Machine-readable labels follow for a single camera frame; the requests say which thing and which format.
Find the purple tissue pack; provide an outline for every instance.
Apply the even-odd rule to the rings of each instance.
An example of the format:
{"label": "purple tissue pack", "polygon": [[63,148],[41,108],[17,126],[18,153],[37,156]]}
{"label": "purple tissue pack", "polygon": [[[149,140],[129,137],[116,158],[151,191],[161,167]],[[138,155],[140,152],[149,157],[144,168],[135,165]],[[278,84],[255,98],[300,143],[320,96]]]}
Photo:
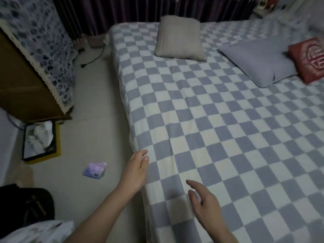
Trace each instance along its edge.
{"label": "purple tissue pack", "polygon": [[106,163],[89,163],[82,174],[86,177],[100,179],[105,174],[106,165]]}

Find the hand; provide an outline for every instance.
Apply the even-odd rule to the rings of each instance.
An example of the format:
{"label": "hand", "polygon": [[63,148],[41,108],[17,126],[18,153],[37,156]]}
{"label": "hand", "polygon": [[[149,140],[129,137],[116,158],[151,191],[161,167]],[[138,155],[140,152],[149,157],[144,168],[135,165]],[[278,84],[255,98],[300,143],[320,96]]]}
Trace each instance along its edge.
{"label": "hand", "polygon": [[116,188],[128,200],[140,191],[145,184],[146,171],[150,160],[148,156],[144,156],[145,154],[147,154],[147,150],[141,150],[131,156]]}
{"label": "hand", "polygon": [[186,180],[186,182],[200,195],[201,202],[199,203],[196,194],[192,190],[188,191],[193,213],[212,240],[214,242],[237,242],[226,226],[216,196],[199,182],[192,180]]}

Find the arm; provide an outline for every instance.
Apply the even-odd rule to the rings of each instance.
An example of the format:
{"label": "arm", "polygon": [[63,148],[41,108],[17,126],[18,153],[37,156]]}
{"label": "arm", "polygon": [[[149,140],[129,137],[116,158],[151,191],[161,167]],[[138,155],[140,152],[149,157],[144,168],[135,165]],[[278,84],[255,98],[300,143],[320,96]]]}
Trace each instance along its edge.
{"label": "arm", "polygon": [[196,194],[192,190],[188,191],[193,212],[212,240],[216,243],[238,243],[223,219],[216,196],[199,182],[191,180],[186,182],[197,191],[201,198],[199,203]]}
{"label": "arm", "polygon": [[64,243],[106,242],[119,214],[145,183],[149,163],[149,157],[145,154],[147,150],[138,151],[131,156],[117,188]]}

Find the dark purple curtain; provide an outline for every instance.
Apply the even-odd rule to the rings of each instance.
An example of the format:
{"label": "dark purple curtain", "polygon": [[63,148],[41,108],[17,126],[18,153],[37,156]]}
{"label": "dark purple curtain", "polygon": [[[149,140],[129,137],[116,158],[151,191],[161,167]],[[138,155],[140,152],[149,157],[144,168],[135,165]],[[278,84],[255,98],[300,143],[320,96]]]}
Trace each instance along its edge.
{"label": "dark purple curtain", "polygon": [[98,36],[122,22],[159,22],[164,15],[200,22],[244,20],[258,0],[54,0],[72,39]]}

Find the red decorative pillow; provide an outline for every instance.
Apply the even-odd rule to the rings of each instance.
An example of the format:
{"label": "red decorative pillow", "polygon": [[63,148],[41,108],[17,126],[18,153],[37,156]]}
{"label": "red decorative pillow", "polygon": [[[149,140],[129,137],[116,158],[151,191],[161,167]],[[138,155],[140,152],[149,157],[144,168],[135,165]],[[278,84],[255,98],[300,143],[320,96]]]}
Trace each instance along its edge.
{"label": "red decorative pillow", "polygon": [[288,53],[305,84],[324,77],[324,48],[317,37],[290,45]]}

